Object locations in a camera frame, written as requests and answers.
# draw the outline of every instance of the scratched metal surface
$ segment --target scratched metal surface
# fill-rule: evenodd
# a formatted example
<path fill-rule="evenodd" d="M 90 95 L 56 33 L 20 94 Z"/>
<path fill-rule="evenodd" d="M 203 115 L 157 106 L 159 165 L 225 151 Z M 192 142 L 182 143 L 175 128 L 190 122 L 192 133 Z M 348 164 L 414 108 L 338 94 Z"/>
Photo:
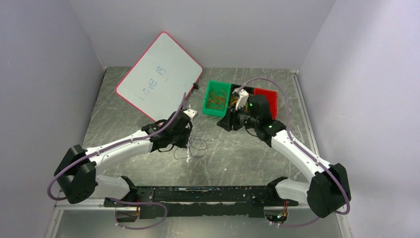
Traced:
<path fill-rule="evenodd" d="M 83 147 L 106 144 L 139 130 L 151 122 L 136 108 L 116 95 L 114 89 L 129 67 L 109 67 L 92 112 Z M 199 90 L 193 90 L 187 105 L 199 113 L 209 80 L 242 84 L 263 76 L 277 80 L 287 92 L 291 111 L 291 130 L 306 146 L 310 146 L 293 77 L 288 70 L 251 68 L 205 68 L 198 81 Z M 276 90 L 265 81 L 253 87 Z M 278 97 L 277 119 L 285 121 L 285 104 Z M 193 136 L 199 136 L 208 147 L 202 158 L 175 160 L 174 151 L 136 156 L 105 171 L 107 176 L 128 176 L 136 185 L 264 185 L 280 176 L 305 181 L 304 176 L 279 152 L 269 148 L 244 129 L 227 132 L 216 126 L 220 118 L 199 114 L 194 121 Z M 186 156 L 177 150 L 177 158 Z"/>

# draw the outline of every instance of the metal table surface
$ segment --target metal table surface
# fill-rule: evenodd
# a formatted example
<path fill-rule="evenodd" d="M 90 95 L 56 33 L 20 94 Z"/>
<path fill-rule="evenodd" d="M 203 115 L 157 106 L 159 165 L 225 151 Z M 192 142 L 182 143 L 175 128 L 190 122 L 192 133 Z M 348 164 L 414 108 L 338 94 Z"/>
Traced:
<path fill-rule="evenodd" d="M 84 148 L 103 145 L 139 130 L 151 120 L 129 105 L 115 93 L 115 87 L 130 67 L 109 67 L 106 71 L 98 99 L 92 112 L 91 121 L 83 143 Z M 288 70 L 250 68 L 205 68 L 198 81 L 199 90 L 193 90 L 187 105 L 202 111 L 205 90 L 209 80 L 242 84 L 254 77 L 272 78 L 286 90 L 290 102 L 290 128 L 297 139 L 313 151 L 316 143 L 309 122 L 305 117 L 305 107 L 300 95 L 295 75 Z M 250 86 L 276 90 L 274 85 L 257 81 Z M 278 96 L 279 113 L 277 119 L 285 121 L 285 104 Z M 136 156 L 115 168 L 105 171 L 108 176 L 128 176 L 136 185 L 266 185 L 280 176 L 305 181 L 304 176 L 279 152 L 269 148 L 257 138 L 249 136 L 245 130 L 227 132 L 216 126 L 220 120 L 199 114 L 194 121 L 193 136 L 199 136 L 208 147 L 202 158 L 174 159 L 174 152 L 153 152 Z M 186 156 L 186 151 L 178 150 L 176 157 Z M 145 231 L 128 231 L 114 226 L 112 210 L 78 206 L 56 207 L 53 222 L 49 227 L 49 237 L 342 237 L 340 222 L 335 214 L 320 219 L 315 224 L 299 229 L 278 228 L 264 223 L 263 218 L 247 216 L 222 217 L 169 217 L 159 226 Z M 292 207 L 288 224 L 301 224 L 315 217 L 308 207 Z M 147 226 L 159 218 L 140 220 L 128 226 Z"/>
<path fill-rule="evenodd" d="M 109 67 L 106 70 L 83 148 L 123 138 L 152 122 L 115 93 L 115 87 L 129 69 Z M 191 158 L 187 162 L 187 159 L 174 159 L 187 156 L 187 151 L 182 149 L 176 152 L 153 152 L 120 163 L 105 171 L 105 175 L 128 176 L 135 185 L 264 185 L 280 176 L 305 181 L 304 176 L 286 157 L 249 136 L 244 129 L 224 131 L 216 126 L 221 118 L 200 113 L 209 80 L 243 84 L 258 76 L 277 80 L 284 87 L 291 108 L 291 131 L 306 146 L 313 148 L 296 84 L 288 70 L 205 68 L 198 81 L 199 89 L 192 91 L 186 104 L 199 112 L 194 121 L 192 136 L 198 136 L 207 143 L 205 156 Z M 251 86 L 276 90 L 274 85 L 266 81 L 257 81 Z M 285 122 L 286 107 L 281 94 L 278 95 L 278 106 L 277 119 Z"/>

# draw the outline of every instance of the cable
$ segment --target cable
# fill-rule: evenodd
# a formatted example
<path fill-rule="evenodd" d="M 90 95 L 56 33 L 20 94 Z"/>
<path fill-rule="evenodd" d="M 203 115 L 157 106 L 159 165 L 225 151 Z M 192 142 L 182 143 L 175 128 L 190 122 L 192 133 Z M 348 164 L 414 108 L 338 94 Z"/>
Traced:
<path fill-rule="evenodd" d="M 171 151 L 172 149 L 173 149 L 173 147 L 174 147 L 174 145 L 172 145 L 171 146 L 171 148 L 170 149 L 167 149 L 167 150 L 160 150 L 160 149 L 157 149 L 157 151 L 159 151 L 159 152 L 168 152 L 168 151 Z"/>
<path fill-rule="evenodd" d="M 287 201 L 286 200 L 283 200 L 283 214 L 285 215 L 285 216 L 287 216 L 287 209 L 289 208 L 289 205 L 287 204 Z"/>
<path fill-rule="evenodd" d="M 55 200 L 55 201 L 61 201 L 61 200 L 65 200 L 66 199 L 66 197 L 55 197 L 52 193 L 51 193 L 51 188 L 52 188 L 52 186 L 53 186 L 53 184 L 54 184 L 54 182 L 55 181 L 57 181 L 57 179 L 59 178 L 59 177 L 61 177 L 64 173 L 66 173 L 69 169 L 71 169 L 72 167 L 74 167 L 75 165 L 77 165 L 77 164 L 79 164 L 80 162 L 82 162 L 82 161 L 84 161 L 84 160 L 86 160 L 86 159 L 88 159 L 88 158 L 90 158 L 90 157 L 92 157 L 92 156 L 95 156 L 95 155 L 98 155 L 98 154 L 100 154 L 100 153 L 103 153 L 103 152 L 105 152 L 105 151 L 108 151 L 108 150 L 110 150 L 110 149 L 112 149 L 112 148 L 114 148 L 114 147 L 116 147 L 116 146 L 119 146 L 119 145 L 122 145 L 122 144 L 125 144 L 125 143 L 132 143 L 133 141 L 137 141 L 137 140 L 144 140 L 144 139 L 148 139 L 148 138 L 150 138 L 150 137 L 152 137 L 152 136 L 155 136 L 155 135 L 157 135 L 157 134 L 159 134 L 159 133 L 161 133 L 162 131 L 164 131 L 174 120 L 175 120 L 175 117 L 179 114 L 179 112 L 181 111 L 181 109 L 182 109 L 182 105 L 183 105 L 183 103 L 184 103 L 184 101 L 185 101 L 185 97 L 186 97 L 186 93 L 184 93 L 184 95 L 182 96 L 182 101 L 181 101 L 181 103 L 179 104 L 179 107 L 178 107 L 178 109 L 176 110 L 176 112 L 175 112 L 175 114 L 172 116 L 172 118 L 169 120 L 169 122 L 165 125 L 165 126 L 163 126 L 161 129 L 159 129 L 159 130 L 157 130 L 157 131 L 155 131 L 155 132 L 153 132 L 152 134 L 150 134 L 150 135 L 146 135 L 146 136 L 141 136 L 141 137 L 134 137 L 132 140 L 131 139 L 126 139 L 126 140 L 122 140 L 122 141 L 119 141 L 119 142 L 116 142 L 116 143 L 114 143 L 114 144 L 112 144 L 112 145 L 109 145 L 109 146 L 107 146 L 107 147 L 105 147 L 105 148 L 103 148 L 103 149 L 101 149 L 101 150 L 99 150 L 99 152 L 97 152 L 97 151 L 95 151 L 95 152 L 93 152 L 93 153 L 91 153 L 91 154 L 88 154 L 88 155 L 85 155 L 85 156 L 83 156 L 82 158 L 80 158 L 80 159 L 78 159 L 78 160 L 76 160 L 76 161 L 74 161 L 73 163 L 71 163 L 70 165 L 68 165 L 67 167 L 65 167 L 63 170 L 61 170 L 56 176 L 54 176 L 54 178 L 52 179 L 52 181 L 50 182 L 50 184 L 48 185 L 48 188 L 47 188 L 47 195 L 48 195 L 48 197 L 49 198 L 51 198 L 52 200 Z"/>
<path fill-rule="evenodd" d="M 117 213 L 118 212 L 116 212 L 115 213 L 115 217 L 114 217 L 115 218 L 115 225 L 116 226 L 119 226 L 119 227 L 121 227 L 123 229 L 128 229 L 128 230 L 145 230 L 145 229 L 149 229 L 149 228 L 155 227 L 155 226 L 159 225 L 160 223 L 162 223 L 166 219 L 166 217 L 168 215 L 168 209 L 166 208 L 165 205 L 163 205 L 160 202 L 125 202 L 125 201 L 121 201 L 121 200 L 118 200 L 118 199 L 115 199 L 115 198 L 110 198 L 110 197 L 109 197 L 109 199 L 112 200 L 112 201 L 114 201 L 114 202 L 121 203 L 121 204 L 126 204 L 126 205 L 157 205 L 157 206 L 163 207 L 163 209 L 165 210 L 165 214 L 163 215 L 163 217 L 162 217 L 162 219 L 160 221 L 158 221 L 158 222 L 156 222 L 156 223 L 154 223 L 154 224 L 152 224 L 150 226 L 147 226 L 147 227 L 127 227 L 127 226 L 123 226 L 123 225 L 121 225 L 118 222 L 118 219 L 117 219 Z"/>
<path fill-rule="evenodd" d="M 271 82 L 272 84 L 274 84 L 275 86 L 277 86 L 277 88 L 280 90 L 280 92 L 283 95 L 284 100 L 286 102 L 286 132 L 287 132 L 287 135 L 289 136 L 290 142 L 292 142 L 299 150 L 301 150 L 305 155 L 307 155 L 311 160 L 313 160 L 315 162 L 315 164 L 319 165 L 323 170 L 325 170 L 325 172 L 332 178 L 332 180 L 338 186 L 338 189 L 340 190 L 341 194 L 344 197 L 344 200 L 346 201 L 346 211 L 344 211 L 344 212 L 335 211 L 335 213 L 340 214 L 340 215 L 347 215 L 347 214 L 349 214 L 349 212 L 350 212 L 350 200 L 349 200 L 349 197 L 347 196 L 346 192 L 344 191 L 343 186 L 341 186 L 341 184 L 337 180 L 337 178 L 322 163 L 318 163 L 317 162 L 317 159 L 313 155 L 311 155 L 305 148 L 303 148 L 302 146 L 300 146 L 296 141 L 292 140 L 293 137 L 292 137 L 292 134 L 290 133 L 289 100 L 287 98 L 286 91 L 283 88 L 281 88 L 280 85 L 277 82 L 275 82 L 275 81 L 273 81 L 271 79 L 268 79 L 268 78 L 262 78 L 262 77 L 260 77 L 260 78 L 253 78 L 253 79 L 249 80 L 248 82 L 244 83 L 241 87 L 239 87 L 237 89 L 237 92 L 241 91 L 242 89 L 245 88 L 245 86 L 247 84 L 249 84 L 249 83 L 251 83 L 252 81 L 255 81 L 255 80 L 265 80 L 265 81 Z M 311 222 L 300 224 L 300 225 L 292 225 L 292 226 L 293 227 L 307 226 L 307 225 L 310 225 L 310 224 L 314 223 L 318 219 L 319 219 L 319 217 L 317 217 L 316 219 L 314 219 Z"/>
<path fill-rule="evenodd" d="M 226 89 L 222 88 L 221 90 L 224 90 L 225 92 L 214 92 L 214 90 L 211 90 L 209 92 L 209 97 L 206 102 L 206 106 L 208 108 L 214 109 L 214 110 L 223 110 L 226 107 L 226 100 L 227 100 L 227 92 Z"/>
<path fill-rule="evenodd" d="M 204 143 L 206 145 L 205 148 L 204 149 L 198 149 L 198 148 L 196 148 L 193 145 L 194 141 L 199 141 L 199 142 L 201 142 L 201 144 Z M 193 158 L 202 158 L 206 154 L 207 143 L 203 139 L 199 138 L 198 136 L 195 136 L 194 138 L 192 138 L 192 136 L 190 135 L 189 140 L 188 140 L 188 145 L 189 146 L 187 148 L 183 148 L 184 151 L 185 150 L 188 150 L 188 152 L 187 152 L 188 153 L 188 156 L 181 157 L 181 158 L 176 158 L 175 157 L 175 153 L 179 149 L 179 147 L 176 147 L 175 151 L 173 152 L 173 158 L 176 159 L 176 160 L 188 159 L 190 157 L 193 157 Z M 191 151 L 191 148 L 195 149 L 196 151 L 204 151 L 204 153 L 202 155 L 200 155 L 200 156 L 195 156 L 195 155 L 193 155 L 193 153 Z"/>
<path fill-rule="evenodd" d="M 233 106 L 233 105 L 236 104 L 236 102 L 238 102 L 238 98 L 235 97 L 235 95 L 232 95 L 230 105 Z M 245 104 L 245 111 L 247 111 L 247 112 L 249 112 L 248 104 L 249 104 L 248 102 Z"/>
<path fill-rule="evenodd" d="M 136 215 L 140 216 L 140 205 L 137 205 L 136 207 Z"/>
<path fill-rule="evenodd" d="M 258 138 L 258 136 L 251 134 L 251 133 L 248 131 L 248 129 L 247 129 L 247 128 L 245 128 L 245 130 L 248 132 L 248 134 L 249 134 L 249 135 L 251 135 L 251 136 L 255 136 L 256 138 Z"/>

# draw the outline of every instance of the red whiteboard frame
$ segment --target red whiteboard frame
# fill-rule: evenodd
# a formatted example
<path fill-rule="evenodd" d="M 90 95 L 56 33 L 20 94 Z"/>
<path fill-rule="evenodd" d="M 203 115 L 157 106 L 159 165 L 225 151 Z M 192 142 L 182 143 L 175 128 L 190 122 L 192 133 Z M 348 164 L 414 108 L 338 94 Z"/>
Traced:
<path fill-rule="evenodd" d="M 149 116 L 148 114 L 146 114 L 144 111 L 142 111 L 140 108 L 136 107 L 134 104 L 132 104 L 130 101 L 128 101 L 126 98 L 124 98 L 121 94 L 118 93 L 117 88 L 118 86 L 122 83 L 122 81 L 124 81 L 125 77 L 127 77 L 127 75 L 131 72 L 131 70 L 137 65 L 137 63 L 142 59 L 142 57 L 147 53 L 147 51 L 150 49 L 150 47 L 152 47 L 152 45 L 155 43 L 155 41 L 162 35 L 162 34 L 166 34 L 168 35 L 183 51 L 185 51 L 185 53 L 187 53 L 187 55 L 189 57 L 191 57 L 195 63 L 197 63 L 201 69 L 203 69 L 203 67 L 201 66 L 201 64 L 199 64 L 169 33 L 167 33 L 166 31 L 162 31 L 154 40 L 153 42 L 149 45 L 149 47 L 147 47 L 147 50 L 144 51 L 144 53 L 142 54 L 142 56 L 140 56 L 140 58 L 136 61 L 136 63 L 131 67 L 131 69 L 125 74 L 125 76 L 122 78 L 122 80 L 118 83 L 118 85 L 115 87 L 115 92 L 118 96 L 120 96 L 122 99 L 124 99 L 126 102 L 128 102 L 130 105 L 132 105 L 133 107 L 137 108 L 139 111 L 141 111 L 144 115 L 146 115 L 148 118 L 150 118 L 152 121 L 157 121 L 154 118 L 152 118 L 151 116 Z M 198 82 L 198 80 L 200 79 L 201 75 L 203 74 L 203 71 L 201 70 L 200 75 L 198 76 L 198 78 L 196 79 L 195 83 Z M 186 97 L 188 97 L 191 93 L 191 91 L 193 90 L 193 85 L 191 86 L 190 91 L 187 93 Z"/>

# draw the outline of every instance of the whiteboard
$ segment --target whiteboard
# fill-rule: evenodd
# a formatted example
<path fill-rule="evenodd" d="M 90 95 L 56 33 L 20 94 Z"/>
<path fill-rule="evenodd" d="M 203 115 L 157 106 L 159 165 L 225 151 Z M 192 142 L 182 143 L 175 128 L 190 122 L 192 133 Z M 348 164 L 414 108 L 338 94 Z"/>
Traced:
<path fill-rule="evenodd" d="M 162 32 L 115 88 L 152 120 L 168 119 L 189 94 L 203 68 Z"/>

